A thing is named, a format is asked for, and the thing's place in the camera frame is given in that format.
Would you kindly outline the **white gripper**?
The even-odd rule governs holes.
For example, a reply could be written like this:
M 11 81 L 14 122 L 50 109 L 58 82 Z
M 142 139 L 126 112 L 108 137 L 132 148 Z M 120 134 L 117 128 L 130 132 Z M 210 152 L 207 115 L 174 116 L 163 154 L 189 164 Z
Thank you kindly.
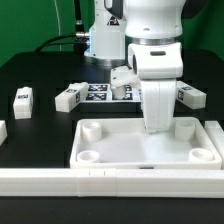
M 141 93 L 141 109 L 148 133 L 166 131 L 170 128 L 176 100 L 176 79 L 140 78 L 128 66 L 111 70 L 110 84 L 115 99 L 123 99 L 126 85 Z

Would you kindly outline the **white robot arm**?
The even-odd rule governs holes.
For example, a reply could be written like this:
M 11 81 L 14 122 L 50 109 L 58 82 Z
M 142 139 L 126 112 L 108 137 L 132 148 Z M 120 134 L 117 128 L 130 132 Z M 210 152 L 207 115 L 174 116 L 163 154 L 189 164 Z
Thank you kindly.
M 187 0 L 94 0 L 85 57 L 112 67 L 116 98 L 124 87 L 141 90 L 148 132 L 167 130 L 172 122 L 177 79 L 183 74 L 181 14 Z

